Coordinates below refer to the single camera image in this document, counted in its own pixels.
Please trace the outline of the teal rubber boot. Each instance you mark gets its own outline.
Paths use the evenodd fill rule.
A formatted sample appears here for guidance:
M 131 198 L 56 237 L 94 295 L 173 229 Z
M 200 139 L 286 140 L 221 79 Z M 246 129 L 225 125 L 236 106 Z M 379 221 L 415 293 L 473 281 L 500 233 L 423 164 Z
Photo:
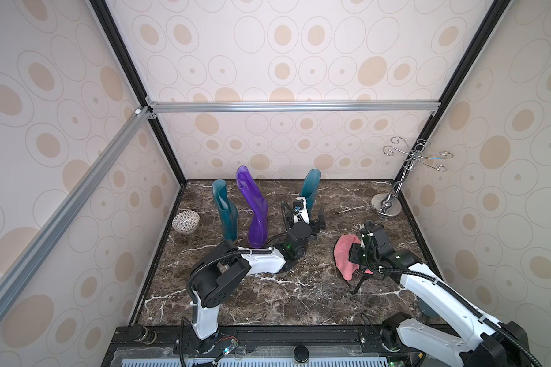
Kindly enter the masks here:
M 300 191 L 299 196 L 304 197 L 306 199 L 306 209 L 309 214 L 309 217 L 311 217 L 311 212 L 318 193 L 320 180 L 321 180 L 321 171 L 318 170 L 317 168 L 313 168 L 312 170 L 309 171 L 309 173 L 305 177 L 302 189 Z
M 218 179 L 212 183 L 214 203 L 222 223 L 223 238 L 235 242 L 238 238 L 238 209 L 228 197 L 227 183 Z

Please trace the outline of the pink microfiber cloth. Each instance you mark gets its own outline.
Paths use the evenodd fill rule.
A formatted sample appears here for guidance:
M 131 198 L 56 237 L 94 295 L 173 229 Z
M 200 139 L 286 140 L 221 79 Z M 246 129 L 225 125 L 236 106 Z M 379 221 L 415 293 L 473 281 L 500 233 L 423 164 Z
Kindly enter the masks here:
M 360 242 L 356 235 L 342 235 L 335 244 L 335 264 L 345 281 L 351 281 L 353 273 L 359 269 L 357 264 L 349 262 L 349 254 L 351 246 Z

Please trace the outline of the purple rubber boot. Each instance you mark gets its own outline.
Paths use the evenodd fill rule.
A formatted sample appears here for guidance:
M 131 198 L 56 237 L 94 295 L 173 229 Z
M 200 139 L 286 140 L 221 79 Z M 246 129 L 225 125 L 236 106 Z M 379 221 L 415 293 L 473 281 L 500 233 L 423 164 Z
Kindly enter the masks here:
M 248 242 L 255 249 L 262 248 L 268 238 L 268 204 L 261 194 L 247 166 L 240 166 L 236 172 L 237 187 L 253 212 L 249 226 Z

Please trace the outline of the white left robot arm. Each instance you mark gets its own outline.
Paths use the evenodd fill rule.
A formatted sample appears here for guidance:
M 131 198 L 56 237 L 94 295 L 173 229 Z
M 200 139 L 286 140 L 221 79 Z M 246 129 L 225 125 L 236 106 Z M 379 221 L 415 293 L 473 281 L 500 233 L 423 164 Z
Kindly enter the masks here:
M 198 340 L 217 337 L 220 306 L 244 278 L 290 271 L 306 256 L 309 240 L 326 229 L 324 210 L 312 217 L 304 197 L 296 199 L 292 209 L 285 202 L 282 207 L 286 231 L 268 239 L 265 249 L 243 248 L 224 240 L 191 269 L 185 289 L 193 307 L 191 329 Z

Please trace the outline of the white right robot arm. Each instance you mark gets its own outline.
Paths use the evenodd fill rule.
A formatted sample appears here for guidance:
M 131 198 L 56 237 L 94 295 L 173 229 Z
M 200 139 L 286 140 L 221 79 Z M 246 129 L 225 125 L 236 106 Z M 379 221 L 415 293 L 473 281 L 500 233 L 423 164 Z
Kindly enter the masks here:
M 384 275 L 414 293 L 454 330 L 453 334 L 421 324 L 405 313 L 386 319 L 380 332 L 384 347 L 419 350 L 450 366 L 539 366 L 527 333 L 476 307 L 442 281 L 408 249 L 395 249 L 385 229 L 367 220 L 351 243 L 347 263 L 364 277 Z

